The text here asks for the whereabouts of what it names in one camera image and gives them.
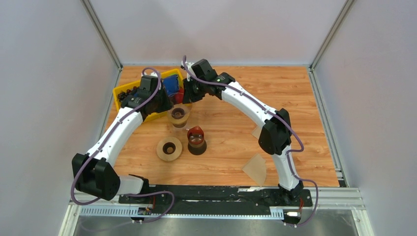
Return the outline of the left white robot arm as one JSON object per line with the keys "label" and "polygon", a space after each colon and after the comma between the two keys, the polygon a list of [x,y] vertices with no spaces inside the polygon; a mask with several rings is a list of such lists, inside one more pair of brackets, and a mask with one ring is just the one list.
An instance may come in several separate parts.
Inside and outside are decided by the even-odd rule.
{"label": "left white robot arm", "polygon": [[72,201],[82,204],[75,198],[74,191],[78,190],[107,201],[116,195],[131,195],[137,203],[146,203],[150,198],[147,180],[134,175],[119,176],[114,165],[129,137],[146,117],[168,111],[172,106],[160,74],[143,75],[139,87],[123,100],[117,117],[100,140],[87,153],[73,157]]}

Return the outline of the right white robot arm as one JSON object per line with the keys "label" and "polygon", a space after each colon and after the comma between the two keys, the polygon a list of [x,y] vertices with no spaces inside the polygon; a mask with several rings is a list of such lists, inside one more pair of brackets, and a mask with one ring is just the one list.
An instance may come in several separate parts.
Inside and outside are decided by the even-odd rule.
{"label": "right white robot arm", "polygon": [[184,56],[181,68],[187,73],[187,78],[183,81],[183,103],[195,103],[210,95],[233,105],[247,115],[261,128],[258,144],[273,159],[283,203],[291,206],[299,201],[303,182],[297,176],[292,159],[291,138],[296,135],[291,128],[289,112],[285,109],[276,110],[261,102],[230,74],[218,74],[206,59],[187,62]]}

